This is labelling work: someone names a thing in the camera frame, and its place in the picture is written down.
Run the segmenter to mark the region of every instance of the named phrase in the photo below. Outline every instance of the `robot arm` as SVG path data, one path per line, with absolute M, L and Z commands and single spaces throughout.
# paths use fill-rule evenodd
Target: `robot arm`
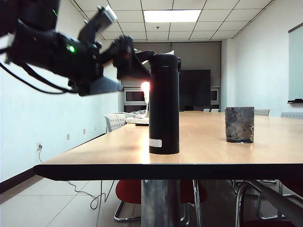
M 103 76 L 103 65 L 109 61 L 117 67 L 118 79 L 149 78 L 149 72 L 134 53 L 133 40 L 129 36 L 122 35 L 100 54 L 102 44 L 95 42 L 96 32 L 102 32 L 116 21 L 109 6 L 99 8 L 81 29 L 78 39 L 74 39 L 55 30 L 59 5 L 59 0 L 0 0 L 0 37 L 8 33 L 14 36 L 12 44 L 2 50 L 7 55 L 6 63 L 22 67 L 29 75 L 63 93 L 80 96 L 123 89 Z M 67 77 L 71 90 L 47 81 L 28 64 Z

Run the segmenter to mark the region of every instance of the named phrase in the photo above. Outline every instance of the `dark glass cup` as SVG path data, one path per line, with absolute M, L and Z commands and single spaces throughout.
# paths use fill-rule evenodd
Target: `dark glass cup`
M 227 142 L 253 143 L 254 107 L 226 107 L 225 126 Z

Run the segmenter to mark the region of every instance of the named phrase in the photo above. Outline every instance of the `wooden table top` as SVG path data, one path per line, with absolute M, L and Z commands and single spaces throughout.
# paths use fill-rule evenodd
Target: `wooden table top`
M 225 141 L 223 113 L 180 112 L 179 124 L 178 154 L 150 154 L 148 127 L 127 124 L 34 171 L 55 180 L 271 179 L 303 173 L 302 119 L 255 116 L 252 144 Z

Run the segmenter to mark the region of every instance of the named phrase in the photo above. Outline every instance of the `ceiling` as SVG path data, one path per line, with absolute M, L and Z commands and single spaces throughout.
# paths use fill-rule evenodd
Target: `ceiling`
M 121 34 L 135 42 L 190 42 L 234 38 L 274 0 L 70 0 L 89 20 L 97 5 L 113 9 L 118 17 L 101 33 L 104 40 Z M 201 9 L 197 22 L 146 23 L 143 10 Z

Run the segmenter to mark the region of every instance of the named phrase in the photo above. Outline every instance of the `electrical outlet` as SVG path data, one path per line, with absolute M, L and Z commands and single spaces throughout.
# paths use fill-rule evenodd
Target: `electrical outlet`
M 37 148 L 36 148 L 36 150 L 40 150 L 40 149 L 41 149 L 41 147 L 42 147 L 42 145 L 41 145 L 41 142 L 39 142 L 39 143 L 36 143 L 36 145 L 37 145 Z

